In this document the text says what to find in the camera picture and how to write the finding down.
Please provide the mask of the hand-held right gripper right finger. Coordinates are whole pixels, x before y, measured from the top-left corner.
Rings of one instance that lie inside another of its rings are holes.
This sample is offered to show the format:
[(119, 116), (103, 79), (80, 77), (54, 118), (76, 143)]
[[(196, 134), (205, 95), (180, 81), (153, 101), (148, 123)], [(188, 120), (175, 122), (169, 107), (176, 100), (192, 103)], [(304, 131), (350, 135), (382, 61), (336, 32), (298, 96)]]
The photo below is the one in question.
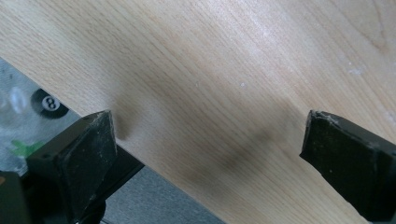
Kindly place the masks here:
[(300, 157), (366, 220), (396, 216), (396, 145), (340, 116), (308, 113)]

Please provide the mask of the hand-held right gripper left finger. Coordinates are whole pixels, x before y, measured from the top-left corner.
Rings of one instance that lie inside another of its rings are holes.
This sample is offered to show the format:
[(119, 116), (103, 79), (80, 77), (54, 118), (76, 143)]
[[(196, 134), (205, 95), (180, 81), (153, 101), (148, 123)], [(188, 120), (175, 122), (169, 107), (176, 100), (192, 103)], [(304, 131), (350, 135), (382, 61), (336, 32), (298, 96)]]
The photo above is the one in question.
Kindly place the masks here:
[(82, 218), (118, 156), (112, 114), (79, 119), (27, 159), (31, 173), (55, 184), (66, 220)]

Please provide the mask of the grey printed plastic sheet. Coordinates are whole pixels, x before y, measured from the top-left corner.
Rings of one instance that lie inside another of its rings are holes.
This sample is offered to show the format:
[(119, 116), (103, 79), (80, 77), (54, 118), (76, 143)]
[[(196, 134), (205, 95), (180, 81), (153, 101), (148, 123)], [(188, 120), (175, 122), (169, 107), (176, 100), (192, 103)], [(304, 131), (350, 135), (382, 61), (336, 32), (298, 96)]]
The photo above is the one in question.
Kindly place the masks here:
[(26, 158), (79, 115), (0, 58), (0, 171), (27, 172)]

